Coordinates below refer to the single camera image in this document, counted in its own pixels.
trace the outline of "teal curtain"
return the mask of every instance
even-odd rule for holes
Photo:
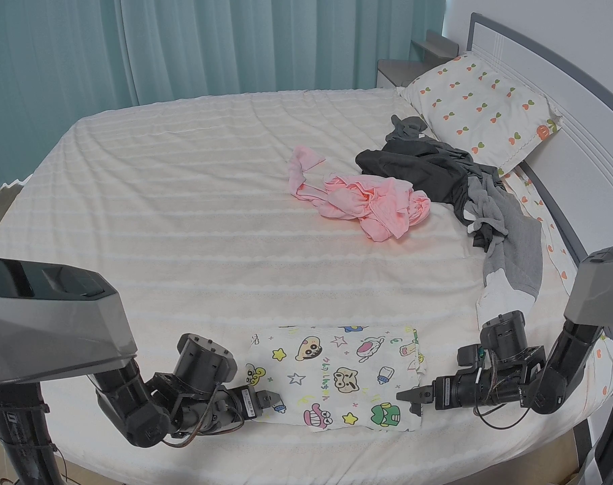
[[[207,94],[371,88],[445,0],[0,0],[0,185],[79,118]]]

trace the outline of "pillow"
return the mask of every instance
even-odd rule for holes
[[[499,74],[473,53],[458,56],[401,89],[439,140],[506,174],[558,131],[544,96]]]

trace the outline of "white headboard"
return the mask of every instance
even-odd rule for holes
[[[473,13],[467,49],[544,94],[563,117],[558,133],[526,159],[578,261],[613,245],[613,94],[548,48]]]

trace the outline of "pink clothing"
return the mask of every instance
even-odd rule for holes
[[[381,242],[392,235],[401,237],[410,226],[430,214],[430,198],[412,184],[382,176],[332,174],[325,189],[307,185],[304,172],[325,158],[303,145],[288,160],[288,186],[298,199],[311,201],[320,215],[336,219],[358,219],[367,237]]]

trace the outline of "bed sheet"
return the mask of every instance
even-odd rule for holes
[[[295,145],[323,154],[328,170],[358,173],[356,154],[380,149],[391,115],[412,111],[395,90],[376,89],[203,97],[84,118],[3,218],[0,257],[99,271],[120,292],[144,379],[173,369],[184,332],[213,338],[244,367],[251,331],[277,325],[412,323],[427,357],[423,381],[454,374],[456,349],[479,339],[484,253],[451,208],[432,204],[426,221],[377,243],[287,192]],[[568,295],[543,251],[527,336],[551,347]],[[85,378],[42,386],[66,457],[131,484],[440,484],[587,417],[602,402],[595,374],[591,361],[556,414],[531,412],[509,431],[468,409],[426,408],[417,432],[249,423],[182,450],[130,446]],[[489,419],[505,425],[521,412],[510,405]]]

